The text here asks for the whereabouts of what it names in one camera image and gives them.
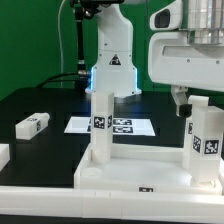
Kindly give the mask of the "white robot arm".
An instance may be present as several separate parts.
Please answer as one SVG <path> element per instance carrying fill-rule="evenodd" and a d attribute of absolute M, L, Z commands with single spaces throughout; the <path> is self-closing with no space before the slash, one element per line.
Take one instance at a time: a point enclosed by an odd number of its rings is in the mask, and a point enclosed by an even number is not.
<path fill-rule="evenodd" d="M 120 6 L 146 0 L 70 0 L 78 23 L 97 19 L 98 59 L 86 92 L 112 91 L 118 100 L 141 93 L 132 63 L 133 26 Z M 174 0 L 149 18 L 148 74 L 168 84 L 180 117 L 189 117 L 190 88 L 224 92 L 224 0 Z"/>

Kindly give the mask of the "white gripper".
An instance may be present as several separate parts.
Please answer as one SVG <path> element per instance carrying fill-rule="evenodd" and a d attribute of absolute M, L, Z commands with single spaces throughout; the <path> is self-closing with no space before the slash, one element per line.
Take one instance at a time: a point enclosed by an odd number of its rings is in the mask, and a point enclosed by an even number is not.
<path fill-rule="evenodd" d="M 171 85 L 176 115 L 190 117 L 188 88 L 224 92 L 224 0 L 174 0 L 150 17 L 148 73 Z"/>

